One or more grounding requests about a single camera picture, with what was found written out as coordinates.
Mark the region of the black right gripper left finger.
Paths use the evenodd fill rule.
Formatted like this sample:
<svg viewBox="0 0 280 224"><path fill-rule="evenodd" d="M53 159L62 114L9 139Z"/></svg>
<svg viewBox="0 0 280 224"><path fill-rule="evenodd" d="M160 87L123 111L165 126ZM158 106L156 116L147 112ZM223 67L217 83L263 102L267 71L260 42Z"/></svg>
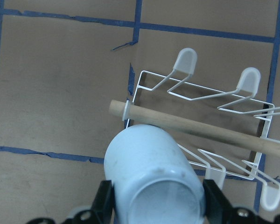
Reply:
<svg viewBox="0 0 280 224"><path fill-rule="evenodd" d="M74 208L64 224L110 224L114 207L114 190L110 180L100 183L91 206Z"/></svg>

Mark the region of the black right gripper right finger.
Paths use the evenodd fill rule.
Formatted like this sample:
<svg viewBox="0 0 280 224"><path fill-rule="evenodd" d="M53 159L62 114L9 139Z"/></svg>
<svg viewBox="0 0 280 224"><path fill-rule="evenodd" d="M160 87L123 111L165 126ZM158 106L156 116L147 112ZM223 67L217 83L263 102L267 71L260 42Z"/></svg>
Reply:
<svg viewBox="0 0 280 224"><path fill-rule="evenodd" d="M214 180L204 179L205 216L210 224L269 224L244 207L233 207Z"/></svg>

